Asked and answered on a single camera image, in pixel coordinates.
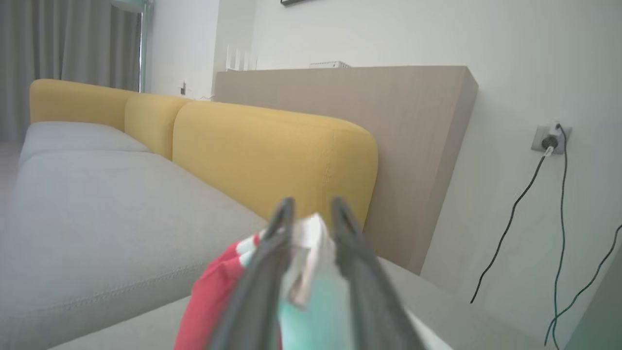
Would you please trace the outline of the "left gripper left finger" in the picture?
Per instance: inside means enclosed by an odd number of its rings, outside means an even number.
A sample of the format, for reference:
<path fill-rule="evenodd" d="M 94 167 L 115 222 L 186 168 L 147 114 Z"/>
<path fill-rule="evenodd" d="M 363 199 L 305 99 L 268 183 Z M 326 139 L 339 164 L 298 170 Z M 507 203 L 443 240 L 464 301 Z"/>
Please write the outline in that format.
<path fill-rule="evenodd" d="M 291 261 L 295 200 L 275 211 L 209 339 L 211 350 L 277 350 L 278 299 Z"/>

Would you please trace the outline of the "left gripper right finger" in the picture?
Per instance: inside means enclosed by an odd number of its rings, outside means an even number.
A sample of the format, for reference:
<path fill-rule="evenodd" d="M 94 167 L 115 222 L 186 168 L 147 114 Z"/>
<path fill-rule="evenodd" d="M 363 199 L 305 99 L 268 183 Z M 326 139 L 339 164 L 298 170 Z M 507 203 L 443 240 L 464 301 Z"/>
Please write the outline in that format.
<path fill-rule="evenodd" d="M 341 197 L 331 204 L 336 264 L 348 281 L 357 350 L 424 350 L 400 297 Z"/>

